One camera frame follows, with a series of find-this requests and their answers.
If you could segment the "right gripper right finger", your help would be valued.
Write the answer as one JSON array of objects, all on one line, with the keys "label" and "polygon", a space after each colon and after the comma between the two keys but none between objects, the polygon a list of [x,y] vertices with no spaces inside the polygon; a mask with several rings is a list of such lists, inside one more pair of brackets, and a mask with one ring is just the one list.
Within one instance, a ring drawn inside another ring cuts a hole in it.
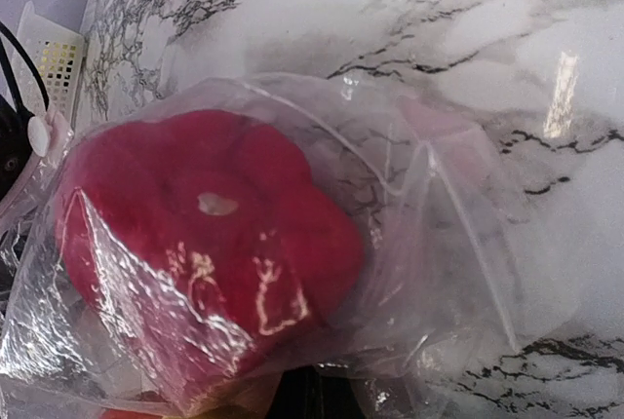
[{"label": "right gripper right finger", "polygon": [[365,419],[361,407],[347,378],[338,373],[316,368],[316,417],[323,419]]}]

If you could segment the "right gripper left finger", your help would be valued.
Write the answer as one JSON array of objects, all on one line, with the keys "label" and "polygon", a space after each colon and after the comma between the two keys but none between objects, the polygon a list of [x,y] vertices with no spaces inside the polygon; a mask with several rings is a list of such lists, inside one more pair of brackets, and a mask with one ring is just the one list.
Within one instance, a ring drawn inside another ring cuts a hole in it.
[{"label": "right gripper left finger", "polygon": [[272,402],[272,417],[317,417],[317,374],[313,368],[298,368],[284,373]]}]

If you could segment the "clear zip top bag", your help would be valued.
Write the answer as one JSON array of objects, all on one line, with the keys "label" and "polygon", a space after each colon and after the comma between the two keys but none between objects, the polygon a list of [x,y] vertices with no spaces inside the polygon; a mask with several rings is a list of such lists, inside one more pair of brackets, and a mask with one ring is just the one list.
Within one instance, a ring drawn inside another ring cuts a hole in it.
[{"label": "clear zip top bag", "polygon": [[431,378],[567,322],[562,252],[474,114],[364,84],[208,79],[53,154],[5,393],[192,417],[282,374]]}]

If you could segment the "white bag slider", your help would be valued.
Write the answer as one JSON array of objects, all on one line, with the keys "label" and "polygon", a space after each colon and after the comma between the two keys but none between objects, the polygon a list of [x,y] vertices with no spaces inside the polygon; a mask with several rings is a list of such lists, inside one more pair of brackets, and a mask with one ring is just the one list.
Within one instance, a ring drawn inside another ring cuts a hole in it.
[{"label": "white bag slider", "polygon": [[27,137],[32,151],[44,158],[61,152],[71,137],[71,128],[61,113],[49,111],[28,121]]}]

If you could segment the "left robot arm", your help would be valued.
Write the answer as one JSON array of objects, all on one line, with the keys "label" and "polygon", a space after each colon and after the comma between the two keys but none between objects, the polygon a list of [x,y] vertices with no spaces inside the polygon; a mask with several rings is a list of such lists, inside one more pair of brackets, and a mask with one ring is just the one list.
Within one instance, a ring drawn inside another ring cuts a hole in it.
[{"label": "left robot arm", "polygon": [[33,114],[24,106],[18,92],[13,92],[12,97],[16,109],[1,97],[1,198],[15,185],[32,154],[27,124]]}]

